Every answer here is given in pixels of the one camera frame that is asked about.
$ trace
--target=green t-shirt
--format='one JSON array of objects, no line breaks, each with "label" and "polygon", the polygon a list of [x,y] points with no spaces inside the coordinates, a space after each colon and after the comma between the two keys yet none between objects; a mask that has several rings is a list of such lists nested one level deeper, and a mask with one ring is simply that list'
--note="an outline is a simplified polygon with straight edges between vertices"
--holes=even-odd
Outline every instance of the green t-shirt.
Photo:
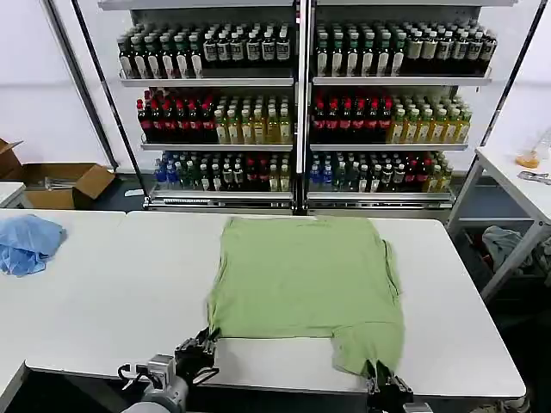
[{"label": "green t-shirt", "polygon": [[223,337],[333,337],[334,364],[396,370],[404,342],[390,244],[368,219],[230,219],[208,321]]}]

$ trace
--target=blue cloth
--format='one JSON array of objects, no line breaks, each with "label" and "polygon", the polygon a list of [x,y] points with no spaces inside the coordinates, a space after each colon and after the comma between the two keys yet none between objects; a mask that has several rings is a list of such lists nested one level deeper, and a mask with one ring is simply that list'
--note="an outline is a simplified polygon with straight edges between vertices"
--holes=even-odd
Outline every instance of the blue cloth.
[{"label": "blue cloth", "polygon": [[42,271],[62,234],[61,225],[31,214],[0,220],[0,269],[16,276]]}]

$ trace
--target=white table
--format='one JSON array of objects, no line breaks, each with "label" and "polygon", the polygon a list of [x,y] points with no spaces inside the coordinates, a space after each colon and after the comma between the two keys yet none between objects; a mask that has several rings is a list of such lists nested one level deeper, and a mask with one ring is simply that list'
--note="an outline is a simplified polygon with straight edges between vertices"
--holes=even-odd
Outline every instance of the white table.
[{"label": "white table", "polygon": [[[450,234],[455,234],[459,226],[461,205],[468,198],[470,191],[485,170],[534,220],[522,241],[482,289],[480,295],[485,301],[495,295],[512,275],[513,270],[518,268],[538,243],[551,236],[551,186],[520,179],[519,172],[529,169],[516,164],[515,157],[514,154],[500,152],[498,148],[488,146],[477,148],[473,168],[467,176],[463,190],[457,197],[452,213],[449,215],[448,230]],[[551,173],[551,159],[544,160],[537,169],[530,171]]]},{"label": "white table", "polygon": [[15,208],[20,205],[24,208],[33,207],[25,196],[25,184],[0,182],[0,208]]},{"label": "white table", "polygon": [[0,411],[21,385],[23,362],[57,317],[58,303],[72,297],[82,279],[107,265],[110,232],[125,213],[0,209],[0,219],[33,213],[65,228],[66,239],[46,264],[46,270],[17,278],[0,272]]},{"label": "white table", "polygon": [[[83,273],[28,353],[36,370],[92,377],[172,354],[207,325],[227,215],[129,213],[101,271]],[[523,382],[443,226],[373,219],[393,243],[406,319],[398,375],[418,395],[517,398]],[[363,392],[331,365],[329,339],[221,340],[212,384]]]}]

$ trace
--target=cardboard box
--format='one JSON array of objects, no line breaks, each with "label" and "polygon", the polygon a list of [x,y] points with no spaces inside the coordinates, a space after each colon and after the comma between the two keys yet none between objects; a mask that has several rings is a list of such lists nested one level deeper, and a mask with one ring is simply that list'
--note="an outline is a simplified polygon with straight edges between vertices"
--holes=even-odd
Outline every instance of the cardboard box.
[{"label": "cardboard box", "polygon": [[[92,201],[114,180],[115,175],[96,163],[25,163],[21,165],[13,148],[0,139],[0,179],[27,185],[25,195],[38,209],[89,209]],[[44,188],[44,178],[68,179],[76,184],[69,189]]]}]

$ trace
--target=metal shelf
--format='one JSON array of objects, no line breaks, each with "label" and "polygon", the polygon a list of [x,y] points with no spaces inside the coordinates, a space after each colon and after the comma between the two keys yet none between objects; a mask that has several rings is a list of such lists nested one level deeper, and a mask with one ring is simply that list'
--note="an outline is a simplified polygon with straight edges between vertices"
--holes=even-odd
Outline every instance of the metal shelf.
[{"label": "metal shelf", "polygon": [[358,203],[438,203],[451,202],[453,195],[449,192],[442,193],[361,193],[361,192],[308,192],[306,198],[314,202],[358,202]]},{"label": "metal shelf", "polygon": [[517,0],[318,0],[318,6],[472,6],[510,7]]},{"label": "metal shelf", "polygon": [[126,87],[137,88],[286,88],[294,85],[293,74],[284,68],[205,69],[203,77],[184,79],[126,79]]},{"label": "metal shelf", "polygon": [[467,144],[403,144],[403,145],[317,145],[310,144],[312,151],[464,151]]},{"label": "metal shelf", "polygon": [[314,77],[315,86],[485,86],[492,79],[490,70],[484,77],[424,77],[424,76],[350,76]]},{"label": "metal shelf", "polygon": [[144,10],[144,9],[195,9],[212,7],[284,7],[293,4],[290,0],[239,0],[236,3],[227,0],[101,0],[100,9]]},{"label": "metal shelf", "polygon": [[144,151],[291,152],[292,145],[141,144]]}]

